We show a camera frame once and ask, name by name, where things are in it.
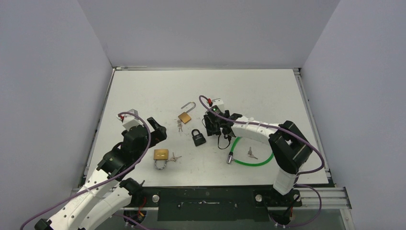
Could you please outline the cable lock silver keys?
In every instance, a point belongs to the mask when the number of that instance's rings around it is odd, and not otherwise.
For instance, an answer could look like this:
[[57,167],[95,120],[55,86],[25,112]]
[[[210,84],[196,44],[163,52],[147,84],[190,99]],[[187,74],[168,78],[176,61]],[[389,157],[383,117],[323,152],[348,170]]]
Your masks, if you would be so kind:
[[258,159],[258,158],[253,154],[253,152],[252,152],[252,147],[249,147],[249,150],[248,150],[247,155],[248,155],[250,158]]

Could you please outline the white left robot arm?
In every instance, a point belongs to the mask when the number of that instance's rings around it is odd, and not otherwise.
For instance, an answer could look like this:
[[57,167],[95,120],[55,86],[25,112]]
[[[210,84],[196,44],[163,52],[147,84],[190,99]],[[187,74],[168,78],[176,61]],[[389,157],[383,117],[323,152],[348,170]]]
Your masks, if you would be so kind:
[[167,129],[153,117],[144,121],[136,111],[121,112],[117,118],[125,128],[123,141],[104,154],[85,184],[56,214],[38,220],[36,230],[94,230],[119,209],[142,202],[142,184],[126,175],[150,147],[166,140]]

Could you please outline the long shackle brass padlock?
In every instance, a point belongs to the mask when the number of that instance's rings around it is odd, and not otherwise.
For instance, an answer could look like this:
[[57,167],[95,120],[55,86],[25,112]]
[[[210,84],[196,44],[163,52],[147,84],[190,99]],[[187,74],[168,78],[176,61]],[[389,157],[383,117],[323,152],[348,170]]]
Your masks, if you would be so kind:
[[188,108],[188,110],[183,111],[180,115],[178,115],[178,119],[183,124],[187,124],[188,122],[190,122],[192,118],[190,117],[189,112],[191,112],[195,107],[196,107],[195,102],[193,101],[187,102],[185,105],[181,107],[181,110],[184,110],[185,108]]

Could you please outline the padlock keys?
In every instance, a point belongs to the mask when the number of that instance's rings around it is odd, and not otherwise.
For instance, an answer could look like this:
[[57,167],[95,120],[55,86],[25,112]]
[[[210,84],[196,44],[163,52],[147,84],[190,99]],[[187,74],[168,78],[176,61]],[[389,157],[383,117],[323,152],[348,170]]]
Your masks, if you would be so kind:
[[177,120],[177,127],[178,127],[178,132],[183,132],[183,123],[180,119]]

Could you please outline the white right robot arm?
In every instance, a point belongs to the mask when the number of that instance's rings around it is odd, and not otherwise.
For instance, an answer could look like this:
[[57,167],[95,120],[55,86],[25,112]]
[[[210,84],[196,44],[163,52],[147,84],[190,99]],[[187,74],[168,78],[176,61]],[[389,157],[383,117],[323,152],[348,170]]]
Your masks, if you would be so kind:
[[313,150],[295,123],[269,124],[247,118],[240,114],[222,112],[213,106],[204,117],[207,135],[220,135],[234,138],[248,138],[269,144],[279,166],[279,172],[273,183],[271,200],[281,206],[290,199],[296,178]]

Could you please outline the black combination padlock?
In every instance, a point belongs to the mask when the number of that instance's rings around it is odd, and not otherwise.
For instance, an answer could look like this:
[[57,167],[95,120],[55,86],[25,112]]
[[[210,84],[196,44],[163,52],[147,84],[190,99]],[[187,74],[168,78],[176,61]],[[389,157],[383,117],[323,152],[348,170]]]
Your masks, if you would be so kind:
[[191,135],[196,147],[206,143],[204,135],[198,129],[193,129]]

